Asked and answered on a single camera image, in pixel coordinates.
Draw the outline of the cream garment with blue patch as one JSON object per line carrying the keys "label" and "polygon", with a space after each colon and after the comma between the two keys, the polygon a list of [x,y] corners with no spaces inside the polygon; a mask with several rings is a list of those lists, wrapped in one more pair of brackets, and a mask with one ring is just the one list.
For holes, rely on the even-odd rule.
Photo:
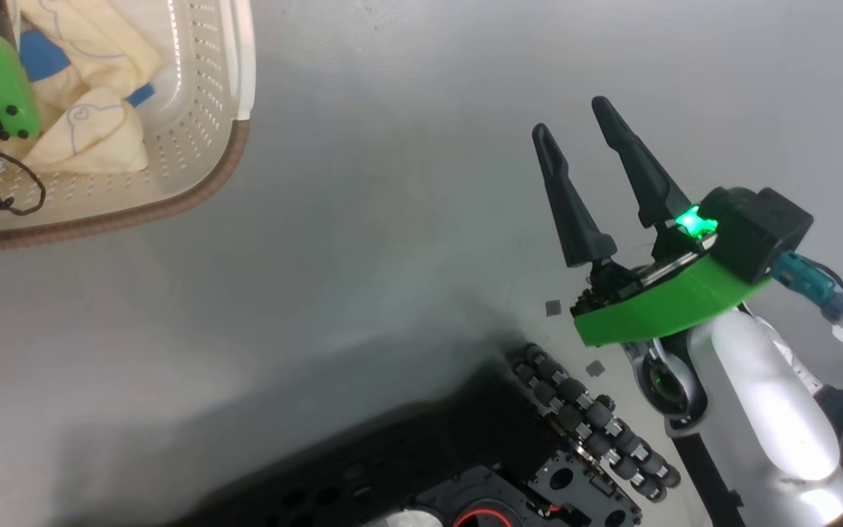
{"label": "cream garment with blue patch", "polygon": [[1,141],[33,171],[123,173],[147,164],[137,107],[154,94],[160,54],[111,0],[16,0],[19,57],[41,133]]}

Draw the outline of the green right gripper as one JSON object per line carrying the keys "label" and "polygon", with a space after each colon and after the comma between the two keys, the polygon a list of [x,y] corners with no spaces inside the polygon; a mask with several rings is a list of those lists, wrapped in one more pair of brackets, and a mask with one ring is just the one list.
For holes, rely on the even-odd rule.
{"label": "green right gripper", "polygon": [[645,229],[675,221],[660,231],[663,241],[681,242],[685,251],[649,266],[628,268],[611,258],[618,247],[599,230],[569,178],[569,164],[546,124],[531,137],[560,247],[569,268],[593,263],[585,289],[571,306],[573,324],[588,347],[644,343],[699,326],[734,310],[766,287],[740,280],[711,250],[717,222],[669,176],[609,99],[592,99],[604,140],[618,153]]}

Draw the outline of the cream perforated laundry basket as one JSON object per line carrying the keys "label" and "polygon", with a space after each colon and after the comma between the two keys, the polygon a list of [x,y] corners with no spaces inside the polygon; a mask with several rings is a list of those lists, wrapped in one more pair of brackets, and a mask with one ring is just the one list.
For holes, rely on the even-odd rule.
{"label": "cream perforated laundry basket", "polygon": [[[255,99],[250,0],[111,0],[162,57],[154,94],[138,105],[147,166],[123,173],[33,171],[44,206],[0,211],[0,250],[96,236],[183,213],[230,178]],[[0,160],[0,196],[26,209],[37,186]]]}

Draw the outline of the black roller mecanum wheel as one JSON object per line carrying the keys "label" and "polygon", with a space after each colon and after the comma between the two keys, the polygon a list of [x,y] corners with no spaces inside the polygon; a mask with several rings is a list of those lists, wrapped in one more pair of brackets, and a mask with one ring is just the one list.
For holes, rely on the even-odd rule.
{"label": "black roller mecanum wheel", "polygon": [[676,467],[615,415],[611,397],[593,397],[539,345],[526,344],[506,360],[526,397],[591,467],[628,482],[652,503],[665,500],[668,490],[681,484]]}

